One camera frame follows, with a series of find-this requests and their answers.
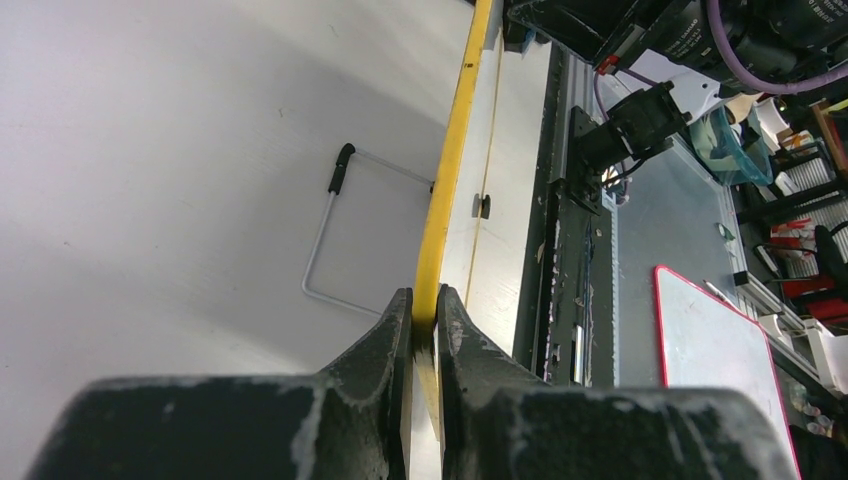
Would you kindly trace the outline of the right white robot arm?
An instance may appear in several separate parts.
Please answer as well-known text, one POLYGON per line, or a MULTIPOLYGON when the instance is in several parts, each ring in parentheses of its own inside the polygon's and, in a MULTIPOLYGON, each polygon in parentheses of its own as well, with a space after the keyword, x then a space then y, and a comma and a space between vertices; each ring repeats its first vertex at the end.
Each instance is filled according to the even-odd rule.
POLYGON ((561 91, 553 164, 596 212, 603 191, 740 93, 827 93, 847 79, 843 1, 512 1, 510 26, 549 40, 561 91))

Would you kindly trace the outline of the yellow framed whiteboard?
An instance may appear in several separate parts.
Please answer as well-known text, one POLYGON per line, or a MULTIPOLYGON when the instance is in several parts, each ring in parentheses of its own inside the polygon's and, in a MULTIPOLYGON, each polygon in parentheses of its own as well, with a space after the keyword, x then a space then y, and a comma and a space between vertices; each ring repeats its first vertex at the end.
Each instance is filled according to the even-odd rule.
POLYGON ((508 51, 503 10, 501 1, 474 4, 416 265, 413 404, 429 417, 412 433, 417 479, 441 475, 439 288, 454 288, 501 350, 514 344, 550 49, 508 51))

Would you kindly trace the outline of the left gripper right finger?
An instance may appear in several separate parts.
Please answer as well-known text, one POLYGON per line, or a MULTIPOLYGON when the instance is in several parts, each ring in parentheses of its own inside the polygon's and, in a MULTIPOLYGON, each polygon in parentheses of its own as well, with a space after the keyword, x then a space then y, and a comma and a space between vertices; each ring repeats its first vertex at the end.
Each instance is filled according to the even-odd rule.
POLYGON ((767 417, 728 389, 542 381, 471 320, 436 304, 446 479, 794 479, 767 417))

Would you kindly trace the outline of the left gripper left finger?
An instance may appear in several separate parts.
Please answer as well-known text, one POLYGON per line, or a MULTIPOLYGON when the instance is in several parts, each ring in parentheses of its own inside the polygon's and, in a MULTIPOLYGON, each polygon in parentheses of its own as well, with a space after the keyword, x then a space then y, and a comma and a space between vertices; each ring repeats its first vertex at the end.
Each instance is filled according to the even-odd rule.
POLYGON ((111 378, 65 407, 31 479, 404 479, 411 300, 310 375, 111 378))

